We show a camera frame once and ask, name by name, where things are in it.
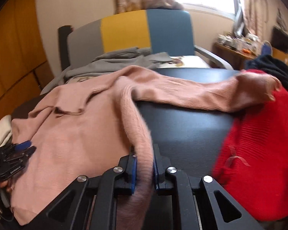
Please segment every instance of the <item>pink sweater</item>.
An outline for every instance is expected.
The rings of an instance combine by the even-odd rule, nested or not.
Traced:
[[[268,74],[239,73],[212,84],[160,75],[129,66],[115,73],[53,89],[29,113],[12,121],[13,142],[37,147],[16,180],[11,205],[29,223],[77,176],[94,177],[118,164],[133,145],[137,187],[118,206],[117,229],[140,230],[150,202],[153,152],[149,129],[133,101],[234,112],[274,100],[281,86]]]

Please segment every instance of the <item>wooden desk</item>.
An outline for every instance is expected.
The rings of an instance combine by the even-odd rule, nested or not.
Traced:
[[[234,51],[230,49],[229,47],[225,47],[221,44],[214,43],[212,47],[212,52],[222,58],[223,60],[226,60],[235,70],[241,70],[243,69],[244,62],[247,60],[253,60],[257,58],[256,56],[252,54],[242,53],[238,51]]]

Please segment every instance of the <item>chair armrest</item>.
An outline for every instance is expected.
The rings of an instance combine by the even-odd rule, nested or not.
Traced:
[[[233,67],[228,62],[226,62],[225,60],[223,60],[219,56],[216,56],[215,54],[209,52],[206,49],[203,49],[201,47],[194,45],[194,51],[196,51],[196,52],[200,53],[201,55],[203,55],[204,57],[210,59],[218,67],[225,68],[228,70],[233,70]]]

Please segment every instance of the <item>yellow panel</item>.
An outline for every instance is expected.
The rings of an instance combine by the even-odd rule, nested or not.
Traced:
[[[105,53],[128,47],[151,46],[145,10],[103,18],[100,28]]]

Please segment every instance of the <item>metal screw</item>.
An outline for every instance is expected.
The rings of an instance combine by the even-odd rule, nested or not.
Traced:
[[[168,168],[167,168],[167,171],[168,171],[169,173],[174,174],[174,173],[177,172],[177,169],[176,169],[175,167],[168,167]]]
[[[85,182],[87,179],[87,177],[85,175],[80,175],[77,177],[77,181],[78,182]]]
[[[115,173],[121,173],[121,172],[123,171],[123,168],[120,167],[120,166],[117,166],[117,167],[115,167],[115,168],[113,169],[113,171],[114,171]]]
[[[211,183],[213,181],[212,177],[209,175],[204,176],[203,180],[207,183]]]

